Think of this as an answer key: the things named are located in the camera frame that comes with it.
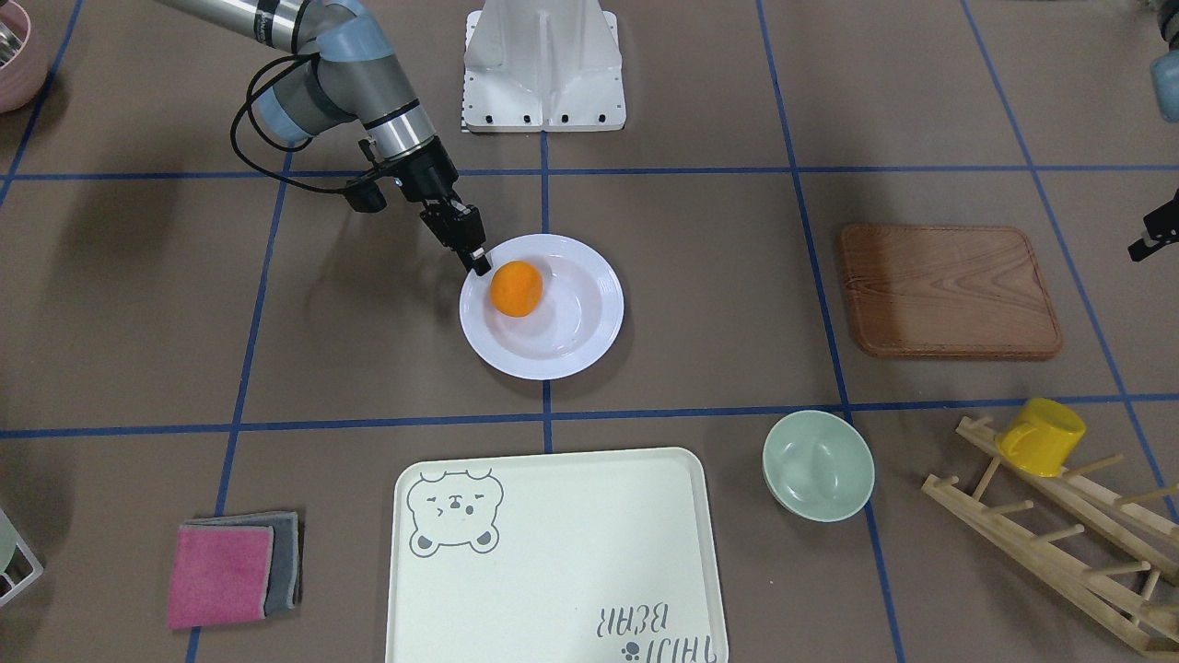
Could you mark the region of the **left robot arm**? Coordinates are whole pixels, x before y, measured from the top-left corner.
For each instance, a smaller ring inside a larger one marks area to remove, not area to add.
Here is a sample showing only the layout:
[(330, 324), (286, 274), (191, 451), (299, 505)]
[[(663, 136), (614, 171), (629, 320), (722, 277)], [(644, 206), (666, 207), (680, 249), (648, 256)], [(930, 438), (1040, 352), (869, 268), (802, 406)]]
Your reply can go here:
[[(1178, 122), (1178, 1), (1145, 1), (1153, 11), (1167, 52), (1150, 64), (1150, 76), (1157, 106), (1165, 122)], [(1148, 260), (1165, 247), (1178, 242), (1178, 192), (1144, 217), (1141, 238), (1127, 247), (1132, 262)]]

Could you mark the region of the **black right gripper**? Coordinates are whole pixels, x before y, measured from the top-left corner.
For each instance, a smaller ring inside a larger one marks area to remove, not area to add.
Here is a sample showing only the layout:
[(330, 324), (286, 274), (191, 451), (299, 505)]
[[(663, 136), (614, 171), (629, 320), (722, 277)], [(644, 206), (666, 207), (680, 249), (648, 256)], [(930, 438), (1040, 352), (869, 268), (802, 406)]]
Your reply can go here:
[(443, 143), (433, 137), (401, 157), (376, 164), (378, 173), (399, 180), (406, 201), (421, 204), (421, 218), (439, 243), (461, 254), (467, 273), (485, 276), (492, 270), (485, 252), (485, 224), (477, 206), (468, 205), (455, 190), (459, 179)]

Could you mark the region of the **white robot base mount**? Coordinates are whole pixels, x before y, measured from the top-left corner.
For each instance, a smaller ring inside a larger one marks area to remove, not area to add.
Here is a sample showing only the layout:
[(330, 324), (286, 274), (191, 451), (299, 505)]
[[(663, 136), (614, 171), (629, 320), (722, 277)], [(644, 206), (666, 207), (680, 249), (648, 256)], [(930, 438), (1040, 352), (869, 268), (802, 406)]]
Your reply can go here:
[(598, 1), (487, 1), (466, 17), (461, 126), (613, 132), (627, 122), (618, 17)]

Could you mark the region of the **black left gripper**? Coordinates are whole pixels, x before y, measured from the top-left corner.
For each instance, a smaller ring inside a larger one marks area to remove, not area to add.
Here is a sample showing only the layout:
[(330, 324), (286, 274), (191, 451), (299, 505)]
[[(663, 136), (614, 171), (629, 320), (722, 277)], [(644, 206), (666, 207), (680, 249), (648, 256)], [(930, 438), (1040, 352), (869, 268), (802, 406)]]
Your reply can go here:
[(1178, 192), (1144, 217), (1144, 231), (1129, 244), (1129, 260), (1142, 262), (1167, 245), (1178, 243)]

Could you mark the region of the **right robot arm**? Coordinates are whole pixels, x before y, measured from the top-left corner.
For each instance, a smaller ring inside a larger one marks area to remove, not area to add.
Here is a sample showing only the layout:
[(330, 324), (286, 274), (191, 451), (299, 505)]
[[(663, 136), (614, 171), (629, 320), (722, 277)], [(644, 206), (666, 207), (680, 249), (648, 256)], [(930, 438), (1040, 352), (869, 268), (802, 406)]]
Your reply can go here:
[(455, 192), (457, 169), (439, 139), (391, 41), (361, 1), (174, 1), (189, 17), (281, 51), (257, 73), (231, 124), (249, 119), (270, 147), (292, 155), (332, 127), (357, 122), (369, 168), (340, 193), (358, 214), (387, 205), (378, 182), (391, 178), (406, 201), (468, 273), (485, 275), (480, 211)]

